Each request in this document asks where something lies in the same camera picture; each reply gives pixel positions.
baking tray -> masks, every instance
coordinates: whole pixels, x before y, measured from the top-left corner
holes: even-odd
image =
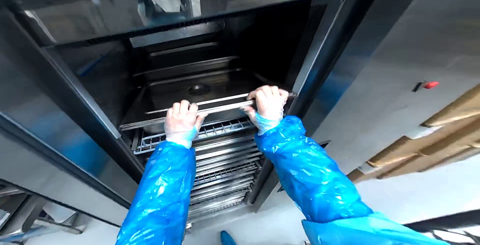
[[[271,82],[242,69],[219,70],[150,82],[135,99],[119,129],[163,131],[166,109],[183,99],[199,103],[200,111],[217,109],[218,112],[210,114],[206,122],[240,118],[244,114],[237,108],[248,103],[246,95],[265,84]]]

hand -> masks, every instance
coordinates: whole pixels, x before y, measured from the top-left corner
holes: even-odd
[[[249,93],[247,99],[255,98],[258,113],[251,106],[243,107],[242,110],[257,126],[258,135],[262,135],[280,124],[283,119],[283,107],[287,103],[288,97],[287,91],[269,85],[264,85]]]
[[[175,102],[166,112],[166,140],[190,148],[192,140],[197,136],[201,124],[207,117],[207,115],[197,115],[197,112],[198,106],[195,103],[190,105],[187,100]]]

blue disposable gown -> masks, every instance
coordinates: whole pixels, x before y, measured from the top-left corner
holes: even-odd
[[[303,228],[313,245],[447,244],[374,213],[325,150],[305,136],[299,118],[285,117],[255,141],[305,215]],[[117,245],[180,245],[194,177],[194,149],[161,143],[148,160]]]

red button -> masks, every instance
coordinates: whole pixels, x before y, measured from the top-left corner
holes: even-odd
[[[439,82],[427,82],[423,88],[426,88],[426,89],[432,89],[434,88],[435,86],[437,86],[437,84],[439,84]]]

white floor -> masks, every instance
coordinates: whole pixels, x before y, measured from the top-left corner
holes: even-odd
[[[357,185],[363,200],[392,220],[408,223],[480,208],[480,156],[426,173]],[[300,245],[306,240],[303,214],[293,202],[185,237],[184,245],[219,245],[219,232],[227,230],[238,245]],[[28,240],[26,245],[114,244],[118,228],[92,221],[81,235],[54,233]]]

